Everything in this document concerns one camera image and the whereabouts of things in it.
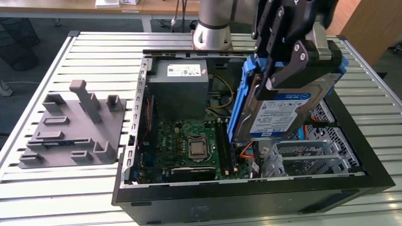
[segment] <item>table leg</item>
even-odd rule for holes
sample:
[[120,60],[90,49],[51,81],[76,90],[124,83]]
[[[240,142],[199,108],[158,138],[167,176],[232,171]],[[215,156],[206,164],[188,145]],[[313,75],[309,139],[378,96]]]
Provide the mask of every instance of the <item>table leg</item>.
[[9,97],[12,95],[12,90],[8,85],[0,79],[0,95],[4,97]]
[[152,19],[151,15],[142,15],[140,16],[140,21],[143,23],[144,32],[152,32],[151,19]]

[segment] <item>motherboard chip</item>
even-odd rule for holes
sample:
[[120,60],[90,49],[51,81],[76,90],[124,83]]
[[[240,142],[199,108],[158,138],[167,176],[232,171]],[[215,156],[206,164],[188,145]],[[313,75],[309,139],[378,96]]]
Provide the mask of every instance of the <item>motherboard chip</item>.
[[188,137],[188,158],[195,162],[203,161],[208,156],[207,137]]
[[191,155],[204,155],[206,150],[203,149],[203,142],[191,142],[190,146]]

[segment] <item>open computer tower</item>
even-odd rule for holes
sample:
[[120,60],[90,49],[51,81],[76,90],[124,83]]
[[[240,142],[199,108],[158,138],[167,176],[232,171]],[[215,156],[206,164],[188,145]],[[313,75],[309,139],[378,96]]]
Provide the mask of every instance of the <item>open computer tower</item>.
[[140,225],[325,212],[394,186],[335,91],[306,137],[228,142],[250,54],[144,51],[112,198]]

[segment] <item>yellow cable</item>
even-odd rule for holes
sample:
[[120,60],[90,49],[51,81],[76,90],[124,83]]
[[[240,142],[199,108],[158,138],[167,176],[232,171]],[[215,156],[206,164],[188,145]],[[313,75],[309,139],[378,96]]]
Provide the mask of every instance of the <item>yellow cable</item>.
[[227,86],[228,90],[231,91],[231,99],[228,101],[228,103],[226,103],[224,105],[220,105],[220,106],[211,106],[211,107],[207,107],[207,109],[219,109],[219,108],[224,108],[226,106],[228,106],[232,102],[232,88],[231,86],[227,84],[227,82],[223,80],[223,78],[220,78],[218,75],[214,75],[214,77],[216,77]]

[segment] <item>aluminum extrusion table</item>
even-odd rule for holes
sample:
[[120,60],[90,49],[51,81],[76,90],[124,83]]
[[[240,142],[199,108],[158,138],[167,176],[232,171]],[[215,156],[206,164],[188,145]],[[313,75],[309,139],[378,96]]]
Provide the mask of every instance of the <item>aluminum extrusion table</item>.
[[[199,222],[186,225],[401,225],[402,224],[402,103],[347,41],[330,37],[350,62],[337,93],[393,177],[395,187],[363,196],[334,210]],[[234,34],[235,50],[252,50],[248,34]],[[80,32],[68,37],[0,152],[0,221],[11,225],[135,225],[111,205],[118,163],[111,165],[20,169],[19,157],[35,132],[47,93],[76,99],[70,81],[84,79],[87,90],[103,99],[128,99],[120,143],[126,144],[132,98],[143,49],[191,49],[190,34]]]

